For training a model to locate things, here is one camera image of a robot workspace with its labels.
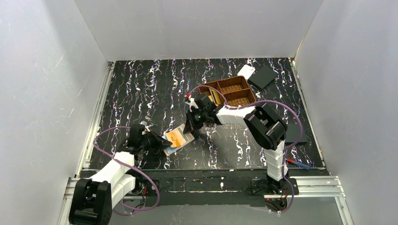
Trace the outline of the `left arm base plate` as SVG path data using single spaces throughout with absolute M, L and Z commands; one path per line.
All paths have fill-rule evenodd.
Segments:
M 148 180 L 137 180 L 135 188 L 132 190 L 133 195 L 139 196 L 156 196 L 155 187 L 160 187 L 159 180 L 154 181 L 155 185 L 153 185 Z

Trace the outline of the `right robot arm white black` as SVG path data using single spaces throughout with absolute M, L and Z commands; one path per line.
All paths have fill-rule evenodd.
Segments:
M 189 106 L 185 134 L 201 129 L 205 124 L 246 126 L 257 144 L 265 150 L 268 177 L 275 181 L 287 178 L 283 149 L 288 127 L 267 104 L 257 102 L 248 107 L 216 105 L 206 94 L 196 98 L 188 95 L 185 102 Z

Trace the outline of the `gold credit card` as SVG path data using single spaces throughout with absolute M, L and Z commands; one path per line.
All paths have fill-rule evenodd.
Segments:
M 180 128 L 176 128 L 170 132 L 167 132 L 165 136 L 167 140 L 173 143 L 171 145 L 171 148 L 182 147 L 189 141 L 188 137 L 182 132 Z

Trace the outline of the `brown woven divided basket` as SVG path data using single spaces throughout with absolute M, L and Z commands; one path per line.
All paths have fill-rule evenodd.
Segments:
M 257 101 L 252 88 L 243 76 L 203 83 L 202 85 L 210 86 L 220 91 L 229 106 L 244 106 Z

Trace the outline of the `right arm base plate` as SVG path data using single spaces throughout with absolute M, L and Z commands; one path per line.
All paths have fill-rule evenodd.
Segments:
M 298 195 L 299 188 L 297 180 L 288 178 L 289 183 L 281 179 L 280 181 L 272 178 L 254 178 L 251 179 L 246 193 L 248 195 Z

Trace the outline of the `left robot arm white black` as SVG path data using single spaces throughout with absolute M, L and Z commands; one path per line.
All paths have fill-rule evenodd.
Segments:
M 155 182 L 143 171 L 134 166 L 134 155 L 128 151 L 110 154 L 97 145 L 94 147 L 109 156 L 111 160 L 95 175 L 80 178 L 75 185 L 69 211 L 69 223 L 72 225 L 107 225 L 110 222 L 114 207 L 123 204 L 124 197 L 135 189 L 136 178 L 127 172 L 134 170 L 145 178 L 156 192 L 156 202 L 151 207 L 131 207 L 130 215 L 139 211 L 148 211 L 157 207 L 161 194 Z

